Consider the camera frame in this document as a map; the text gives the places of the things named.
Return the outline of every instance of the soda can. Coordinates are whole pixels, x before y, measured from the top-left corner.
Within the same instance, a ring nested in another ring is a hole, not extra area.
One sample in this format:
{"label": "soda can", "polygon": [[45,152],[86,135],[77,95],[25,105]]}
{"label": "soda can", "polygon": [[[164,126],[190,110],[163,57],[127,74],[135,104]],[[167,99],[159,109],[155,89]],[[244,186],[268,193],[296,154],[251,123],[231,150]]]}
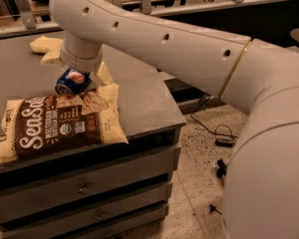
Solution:
{"label": "soda can", "polygon": [[57,81],[55,90],[59,95],[76,95],[81,93],[90,81],[90,73],[80,73],[69,68]]}

